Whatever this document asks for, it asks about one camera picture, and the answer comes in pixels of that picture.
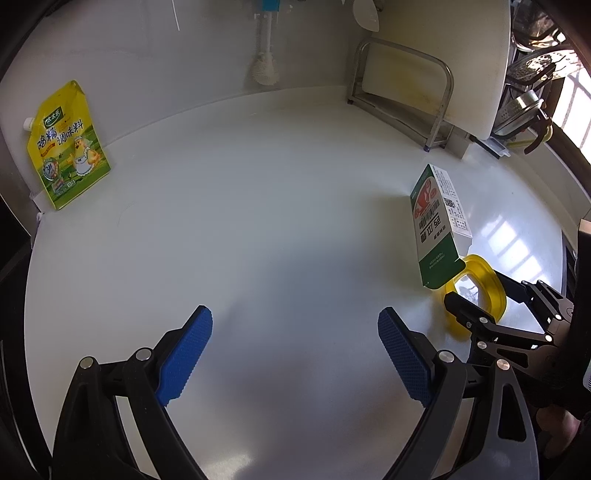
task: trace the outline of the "cleaning brush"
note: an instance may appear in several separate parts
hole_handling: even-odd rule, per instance
[[[252,66],[252,77],[257,83],[265,86],[275,85],[279,82],[279,73],[275,66],[275,60],[271,53],[271,33],[273,28],[273,12],[279,11],[279,0],[264,0],[262,9],[265,12],[267,23],[265,50],[259,53],[259,57]]]

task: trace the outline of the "cutting board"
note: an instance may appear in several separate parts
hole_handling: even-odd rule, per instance
[[[389,0],[374,36],[449,65],[455,87],[445,120],[488,138],[501,100],[511,37],[508,0]],[[370,46],[363,90],[435,115],[446,84],[440,66]]]

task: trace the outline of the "white wall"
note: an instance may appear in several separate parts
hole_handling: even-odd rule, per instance
[[[260,91],[258,0],[73,0],[44,19],[0,82],[0,128],[31,191],[41,183],[22,122],[67,81],[85,91],[104,145],[175,113]],[[282,1],[278,88],[344,85],[363,36],[352,0]],[[110,158],[112,164],[118,159]]]
[[[525,131],[517,140],[528,138],[533,140],[535,136]],[[523,150],[516,149],[511,157],[504,157],[501,161],[510,165],[540,195],[576,248],[579,222],[581,218],[589,217],[591,200],[574,174],[547,144],[541,144],[528,155]]]

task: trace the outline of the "person's hand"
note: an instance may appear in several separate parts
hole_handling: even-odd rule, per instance
[[[541,408],[535,414],[540,428],[551,435],[544,448],[544,456],[553,458],[563,453],[579,431],[580,420],[556,405]]]

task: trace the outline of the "yellow seasoning bag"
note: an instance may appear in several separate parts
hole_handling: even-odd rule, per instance
[[[57,210],[111,170],[75,80],[41,104],[27,150]]]

